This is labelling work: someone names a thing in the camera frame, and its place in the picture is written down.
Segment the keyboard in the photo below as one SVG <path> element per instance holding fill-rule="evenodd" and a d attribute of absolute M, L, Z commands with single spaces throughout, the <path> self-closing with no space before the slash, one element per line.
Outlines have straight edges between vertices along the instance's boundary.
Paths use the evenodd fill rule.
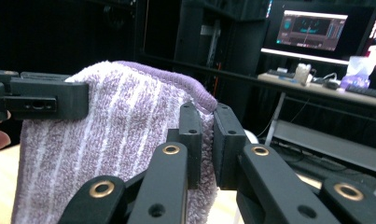
<path fill-rule="evenodd" d="M 376 90 L 375 89 L 366 89 L 366 88 L 362 88 L 362 87 L 349 85 L 345 90 L 349 91 L 349 92 L 367 95 L 367 96 L 371 96 L 371 97 L 376 98 Z"/>
<path fill-rule="evenodd" d="M 280 71 L 272 70 L 272 69 L 267 71 L 267 74 L 278 76 L 278 77 L 290 77 L 290 78 L 293 78 L 295 76 L 295 73 L 285 73 L 285 72 L 280 72 Z"/>

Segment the clutter on desk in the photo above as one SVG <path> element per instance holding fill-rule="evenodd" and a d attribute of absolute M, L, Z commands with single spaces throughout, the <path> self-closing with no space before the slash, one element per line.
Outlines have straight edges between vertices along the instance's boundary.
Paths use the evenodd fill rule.
<path fill-rule="evenodd" d="M 298 67 L 296 68 L 296 73 L 294 79 L 296 79 L 299 83 L 305 84 L 307 82 L 307 78 L 311 71 L 311 65 L 305 63 L 299 63 Z"/>
<path fill-rule="evenodd" d="M 280 69 L 277 69 L 277 70 L 269 69 L 267 71 L 267 74 L 278 76 L 278 77 L 290 77 L 290 78 L 293 78 L 295 76 L 295 73 L 288 73 L 287 70 L 282 71 Z"/>
<path fill-rule="evenodd" d="M 336 90 L 340 86 L 340 81 L 337 79 L 325 79 L 322 86 L 331 90 Z"/>
<path fill-rule="evenodd" d="M 366 95 L 366 96 L 371 96 L 376 98 L 376 89 L 367 89 L 363 87 L 358 87 L 354 85 L 349 85 L 347 88 L 345 88 L 346 91 L 361 94 L 361 95 Z"/>
<path fill-rule="evenodd" d="M 333 79 L 333 81 L 337 81 L 337 73 L 330 73 L 324 77 L 313 77 L 311 79 L 312 83 L 323 85 L 325 82 L 327 82 L 329 79 Z"/>
<path fill-rule="evenodd" d="M 352 56 L 347 67 L 347 74 L 341 80 L 341 88 L 346 89 L 349 85 L 368 88 L 369 76 L 373 72 L 374 62 L 368 57 Z"/>

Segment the white desk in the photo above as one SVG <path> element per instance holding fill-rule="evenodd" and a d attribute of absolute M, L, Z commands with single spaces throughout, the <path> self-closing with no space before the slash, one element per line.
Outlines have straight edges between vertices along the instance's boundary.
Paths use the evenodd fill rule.
<path fill-rule="evenodd" d="M 302 86 L 299 83 L 267 74 L 258 76 L 258 79 L 263 82 L 269 82 L 273 85 L 279 85 L 282 88 L 289 88 L 290 90 L 308 91 L 309 93 L 327 96 L 335 101 L 347 100 L 356 104 L 376 107 L 376 98 L 359 95 L 340 89 L 334 91 L 324 88 L 319 84 L 310 83 L 308 86 Z M 272 138 L 275 136 L 279 139 L 312 149 L 342 161 L 348 161 L 352 164 L 376 172 L 376 148 L 363 146 L 336 136 L 320 133 L 312 129 L 280 120 L 279 114 L 282 109 L 285 96 L 286 93 L 282 91 L 278 106 L 274 112 L 269 133 L 266 137 L 266 146 L 270 145 Z"/>

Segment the striped towel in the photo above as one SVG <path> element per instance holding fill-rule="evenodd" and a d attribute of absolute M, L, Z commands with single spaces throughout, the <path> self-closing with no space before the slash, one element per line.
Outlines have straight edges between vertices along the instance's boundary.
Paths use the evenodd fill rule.
<path fill-rule="evenodd" d="M 211 163 L 214 99 L 191 77 L 129 62 L 102 62 L 68 78 L 90 86 L 81 120 L 25 120 L 12 223 L 57 223 L 79 188 L 98 175 L 124 181 L 143 172 L 179 107 L 202 119 L 202 183 L 188 191 L 188 223 L 204 223 L 216 196 Z"/>

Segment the cable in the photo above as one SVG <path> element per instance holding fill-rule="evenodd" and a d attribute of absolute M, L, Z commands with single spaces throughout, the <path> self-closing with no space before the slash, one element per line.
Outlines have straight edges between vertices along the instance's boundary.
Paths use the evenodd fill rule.
<path fill-rule="evenodd" d="M 281 147 L 280 149 L 283 151 L 284 154 L 292 156 L 292 157 L 299 156 L 295 160 L 284 159 L 284 161 L 286 161 L 288 163 L 296 163 L 296 162 L 304 160 L 304 158 L 306 157 L 306 155 L 304 155 L 303 150 L 300 147 L 292 147 L 292 146 L 290 146 L 288 144 L 284 144 L 282 142 L 278 142 L 276 144 L 279 147 Z"/>
<path fill-rule="evenodd" d="M 293 121 L 295 120 L 295 118 L 298 117 L 298 115 L 301 113 L 301 111 L 303 110 L 303 108 L 309 103 L 309 101 L 310 101 L 310 99 L 308 99 L 306 101 L 306 103 L 304 103 L 304 105 L 301 107 L 300 111 L 295 115 L 295 117 L 292 120 L 289 121 L 290 123 L 293 123 Z"/>
<path fill-rule="evenodd" d="M 337 79 L 337 73 L 330 73 L 323 77 L 323 79 L 327 79 L 328 77 L 333 77 L 333 79 Z"/>
<path fill-rule="evenodd" d="M 220 69 L 222 68 L 222 63 L 218 63 L 217 64 L 217 70 L 220 71 Z M 217 91 L 217 82 L 218 82 L 218 77 L 215 77 L 215 86 L 214 86 L 214 92 L 213 92 L 213 95 L 214 97 L 216 97 L 216 91 Z"/>
<path fill-rule="evenodd" d="M 272 120 L 274 119 L 274 115 L 275 115 L 275 110 L 274 110 L 274 113 L 272 113 L 272 118 L 270 119 L 269 123 L 266 125 L 266 127 L 263 129 L 263 131 L 257 135 L 257 137 L 259 138 L 261 135 L 263 135 L 266 130 L 269 128 L 270 124 L 272 123 Z"/>
<path fill-rule="evenodd" d="M 316 69 L 312 68 L 311 72 L 313 73 L 313 77 L 315 77 L 316 76 Z"/>

